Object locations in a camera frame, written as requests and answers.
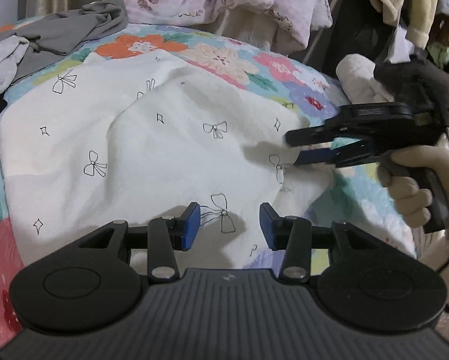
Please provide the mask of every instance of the floral bedspread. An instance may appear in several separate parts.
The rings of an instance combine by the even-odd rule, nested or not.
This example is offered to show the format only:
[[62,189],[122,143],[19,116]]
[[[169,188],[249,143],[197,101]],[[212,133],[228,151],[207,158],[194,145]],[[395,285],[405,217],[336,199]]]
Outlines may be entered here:
[[[83,63],[91,52],[119,59],[157,49],[169,51],[238,88],[301,112],[311,125],[320,125],[336,114],[337,105],[348,102],[334,80],[282,55],[262,52],[237,40],[189,28],[137,24],[89,42],[61,62],[9,88],[5,99],[12,104],[33,87]],[[386,191],[377,183],[375,168],[374,164],[367,164],[336,170],[334,186],[313,204],[305,216],[321,226],[327,226],[333,220],[352,222],[413,255],[411,232],[393,210]],[[268,256],[257,256],[252,266],[260,266],[266,258]],[[0,170],[0,347],[21,329],[9,301],[8,286],[22,267],[8,217]]]

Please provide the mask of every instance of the hand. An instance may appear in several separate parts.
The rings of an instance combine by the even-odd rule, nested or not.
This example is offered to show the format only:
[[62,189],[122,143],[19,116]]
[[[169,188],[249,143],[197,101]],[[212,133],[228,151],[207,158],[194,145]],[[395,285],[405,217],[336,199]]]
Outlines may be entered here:
[[[413,146],[396,150],[391,154],[391,160],[406,167],[433,169],[449,201],[449,146],[445,136],[437,146]],[[390,176],[382,166],[378,167],[378,179],[388,189],[396,211],[403,216],[408,226],[419,227],[429,221],[431,215],[426,208],[432,202],[429,190],[420,190],[412,178]]]

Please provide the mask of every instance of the ribbed gray panel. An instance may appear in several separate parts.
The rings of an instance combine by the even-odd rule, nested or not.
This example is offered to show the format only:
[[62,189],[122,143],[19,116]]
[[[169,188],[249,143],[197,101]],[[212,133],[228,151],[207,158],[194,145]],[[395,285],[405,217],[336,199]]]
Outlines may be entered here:
[[268,270],[188,269],[122,321],[78,337],[24,330],[4,360],[449,360],[433,330],[378,337],[339,325]]

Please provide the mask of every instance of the yellow sleeve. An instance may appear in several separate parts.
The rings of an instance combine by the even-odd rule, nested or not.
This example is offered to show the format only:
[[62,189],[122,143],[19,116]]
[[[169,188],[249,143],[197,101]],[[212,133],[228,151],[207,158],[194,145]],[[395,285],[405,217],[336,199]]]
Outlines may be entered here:
[[438,0],[411,0],[410,25],[406,38],[424,49]]

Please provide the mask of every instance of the person's hand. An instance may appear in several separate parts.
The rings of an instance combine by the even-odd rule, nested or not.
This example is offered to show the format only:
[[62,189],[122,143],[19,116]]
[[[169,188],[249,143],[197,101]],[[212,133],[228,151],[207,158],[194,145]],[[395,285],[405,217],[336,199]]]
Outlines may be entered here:
[[[406,167],[433,169],[449,202],[449,146],[445,136],[437,146],[413,146],[395,150],[391,154],[391,160]],[[403,216],[408,226],[419,227],[429,221],[431,215],[427,207],[432,202],[432,193],[429,190],[419,189],[412,178],[390,176],[382,166],[378,167],[378,179],[388,189],[396,211]]]

